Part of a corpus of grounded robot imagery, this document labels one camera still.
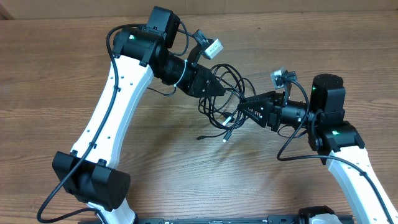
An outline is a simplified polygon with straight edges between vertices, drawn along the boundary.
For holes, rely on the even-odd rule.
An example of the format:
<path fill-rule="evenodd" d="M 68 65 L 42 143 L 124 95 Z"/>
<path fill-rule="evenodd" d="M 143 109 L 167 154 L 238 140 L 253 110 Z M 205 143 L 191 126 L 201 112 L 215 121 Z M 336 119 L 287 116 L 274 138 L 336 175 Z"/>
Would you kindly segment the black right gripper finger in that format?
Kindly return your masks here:
<path fill-rule="evenodd" d="M 269 91 L 260 95 L 250 96 L 238 105 L 238 109 L 250 108 L 251 106 L 264 106 L 266 102 L 270 102 L 273 99 L 275 94 L 276 91 Z"/>
<path fill-rule="evenodd" d="M 243 115 L 251 118 L 260 127 L 265 128 L 272 111 L 271 105 L 241 105 Z"/>

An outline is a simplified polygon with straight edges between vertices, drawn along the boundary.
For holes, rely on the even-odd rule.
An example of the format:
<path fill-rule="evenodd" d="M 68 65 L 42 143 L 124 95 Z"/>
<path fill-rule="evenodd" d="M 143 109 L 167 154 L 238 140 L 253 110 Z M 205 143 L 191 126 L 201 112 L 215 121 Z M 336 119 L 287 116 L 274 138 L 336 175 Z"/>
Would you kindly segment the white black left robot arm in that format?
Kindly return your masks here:
<path fill-rule="evenodd" d="M 153 8 L 145 24 L 113 28 L 106 47 L 111 59 L 108 80 L 87 127 L 68 153 L 56 153 L 52 167 L 60 188 L 86 204 L 99 223 L 134 223 L 126 199 L 130 175 L 117 169 L 122 143 L 139 100 L 154 78 L 194 98 L 221 96 L 225 88 L 200 58 L 213 59 L 223 45 L 198 30 L 187 59 L 170 51 L 177 32 L 185 32 L 171 10 Z"/>

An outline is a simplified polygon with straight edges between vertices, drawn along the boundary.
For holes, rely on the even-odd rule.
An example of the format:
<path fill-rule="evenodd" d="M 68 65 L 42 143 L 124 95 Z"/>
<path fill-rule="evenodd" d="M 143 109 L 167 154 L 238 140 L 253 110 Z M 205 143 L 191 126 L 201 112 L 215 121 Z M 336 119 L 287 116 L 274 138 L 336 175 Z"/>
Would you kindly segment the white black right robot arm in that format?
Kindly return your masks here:
<path fill-rule="evenodd" d="M 389 200 L 369 160 L 357 129 L 345 121 L 345 88 L 337 75 L 314 77 L 311 94 L 303 102 L 291 101 L 298 85 L 294 72 L 273 74 L 275 90 L 246 98 L 238 111 L 259 126 L 278 131 L 281 124 L 308 134 L 312 156 L 327 166 L 341 187 L 358 223 L 397 223 L 397 210 Z"/>

